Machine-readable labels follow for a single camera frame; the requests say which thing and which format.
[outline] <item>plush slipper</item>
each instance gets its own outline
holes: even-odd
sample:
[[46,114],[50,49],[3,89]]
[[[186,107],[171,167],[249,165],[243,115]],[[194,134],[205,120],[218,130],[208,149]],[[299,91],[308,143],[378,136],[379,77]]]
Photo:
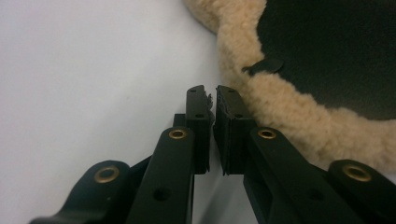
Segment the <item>plush slipper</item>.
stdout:
[[185,0],[226,85],[313,164],[396,172],[394,0]]

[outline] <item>white surface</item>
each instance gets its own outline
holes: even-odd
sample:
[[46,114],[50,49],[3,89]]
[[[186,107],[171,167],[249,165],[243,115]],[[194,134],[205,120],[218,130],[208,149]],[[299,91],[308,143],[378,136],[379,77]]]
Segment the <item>white surface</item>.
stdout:
[[[51,216],[100,161],[145,159],[186,91],[221,84],[180,0],[0,2],[0,223]],[[194,223],[254,223],[241,176],[196,177]]]

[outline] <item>black metal arm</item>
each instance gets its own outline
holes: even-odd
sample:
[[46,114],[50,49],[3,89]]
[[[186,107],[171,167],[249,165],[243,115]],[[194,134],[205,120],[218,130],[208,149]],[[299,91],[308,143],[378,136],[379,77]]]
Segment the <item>black metal arm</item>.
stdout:
[[[175,115],[151,157],[132,168],[97,163],[60,212],[31,224],[191,223],[194,175],[209,170],[211,106],[204,86],[189,89],[186,114]],[[396,223],[395,185],[356,161],[312,166],[281,132],[257,127],[233,89],[218,86],[214,135],[224,173],[245,176],[259,223]]]

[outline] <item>fleece-trimmed object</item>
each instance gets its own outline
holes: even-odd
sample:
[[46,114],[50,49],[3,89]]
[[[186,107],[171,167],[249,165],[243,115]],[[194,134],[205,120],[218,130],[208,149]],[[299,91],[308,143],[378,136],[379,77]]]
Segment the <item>fleece-trimmed object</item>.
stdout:
[[[259,21],[268,7],[267,1],[185,0],[185,3],[198,21],[217,34],[222,77],[226,85],[240,92],[260,125],[280,130],[306,159],[319,167],[326,169],[332,161],[352,159],[381,172],[396,172],[396,115],[367,119],[369,116],[360,113],[359,107],[350,109],[348,104],[329,106],[319,102],[311,92],[299,91],[299,84],[282,77],[282,72],[278,72],[280,66],[273,71],[259,69],[249,73],[252,65],[267,59],[262,51],[266,43],[262,43],[258,35]],[[385,31],[389,36],[396,35],[395,29]],[[394,42],[390,46],[396,49]],[[389,71],[396,77],[396,71],[391,69]],[[393,85],[394,79],[390,78],[389,83]]]

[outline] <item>beige fleece trim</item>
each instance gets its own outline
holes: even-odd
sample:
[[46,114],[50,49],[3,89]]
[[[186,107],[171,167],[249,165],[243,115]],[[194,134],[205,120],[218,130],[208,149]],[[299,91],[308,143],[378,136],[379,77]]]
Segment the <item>beige fleece trim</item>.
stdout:
[[327,109],[278,74],[249,77],[242,68],[263,59],[256,33],[261,0],[185,0],[193,15],[218,33],[219,66],[262,126],[280,130],[315,165],[352,159],[396,172],[396,120],[374,121],[349,109]]

